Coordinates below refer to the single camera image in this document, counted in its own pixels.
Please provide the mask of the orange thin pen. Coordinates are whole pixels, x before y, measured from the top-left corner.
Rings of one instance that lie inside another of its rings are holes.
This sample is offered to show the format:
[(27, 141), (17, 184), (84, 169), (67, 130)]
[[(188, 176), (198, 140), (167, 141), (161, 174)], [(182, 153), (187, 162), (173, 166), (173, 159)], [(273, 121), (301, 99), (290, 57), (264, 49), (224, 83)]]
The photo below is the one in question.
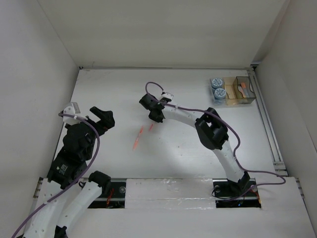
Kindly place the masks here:
[(144, 127), (141, 126), (141, 128), (140, 128), (140, 130), (139, 130), (139, 132), (138, 132), (138, 135), (137, 135), (137, 137), (136, 137), (136, 140), (135, 140), (135, 142), (134, 142), (134, 144), (133, 144), (133, 148), (132, 148), (133, 151), (136, 150), (136, 148), (137, 148), (137, 146), (138, 146), (139, 139), (140, 139), (140, 137), (141, 137), (141, 135), (142, 135), (142, 133), (143, 133), (143, 130), (144, 130)]

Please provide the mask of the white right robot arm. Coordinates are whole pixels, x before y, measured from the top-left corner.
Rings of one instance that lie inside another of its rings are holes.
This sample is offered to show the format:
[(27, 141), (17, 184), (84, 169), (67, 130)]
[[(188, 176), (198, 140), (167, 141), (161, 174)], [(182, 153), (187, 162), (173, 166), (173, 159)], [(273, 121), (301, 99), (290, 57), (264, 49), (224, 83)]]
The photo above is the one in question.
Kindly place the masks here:
[(172, 105), (173, 96), (163, 93), (158, 100), (151, 94), (144, 95), (139, 103), (148, 111), (149, 119), (162, 123), (165, 119), (175, 120), (193, 127), (204, 147), (214, 152), (228, 180), (230, 192), (241, 195), (247, 189), (249, 174), (235, 159), (229, 143), (228, 126), (214, 108), (207, 110), (187, 109)]

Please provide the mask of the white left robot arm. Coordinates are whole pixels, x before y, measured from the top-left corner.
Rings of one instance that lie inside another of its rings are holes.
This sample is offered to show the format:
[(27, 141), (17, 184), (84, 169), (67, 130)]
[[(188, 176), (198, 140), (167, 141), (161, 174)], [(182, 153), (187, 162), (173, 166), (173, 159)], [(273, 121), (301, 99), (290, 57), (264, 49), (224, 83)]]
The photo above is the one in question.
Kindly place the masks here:
[(65, 238), (91, 203), (99, 196), (110, 193), (110, 176), (95, 171), (90, 174), (80, 193), (68, 206), (65, 205), (70, 190), (96, 159), (100, 137), (115, 126), (112, 111), (91, 107), (90, 112), (99, 120), (81, 116), (75, 103), (70, 103), (59, 113), (66, 135), (47, 174), (44, 202), (22, 222), (13, 234), (14, 238), (19, 237), (18, 233), (27, 223), (30, 226), (21, 235), (23, 238)]

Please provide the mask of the grey marker orange cap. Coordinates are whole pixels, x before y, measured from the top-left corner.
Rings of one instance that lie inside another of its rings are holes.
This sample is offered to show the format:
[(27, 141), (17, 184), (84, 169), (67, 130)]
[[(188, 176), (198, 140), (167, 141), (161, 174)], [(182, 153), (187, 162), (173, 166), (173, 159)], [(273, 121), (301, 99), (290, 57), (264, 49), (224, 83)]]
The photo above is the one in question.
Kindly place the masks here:
[(249, 95), (248, 89), (246, 87), (246, 84), (244, 82), (241, 83), (241, 87), (243, 88), (243, 91), (244, 91), (244, 94), (245, 94), (245, 98), (249, 98), (250, 95)]

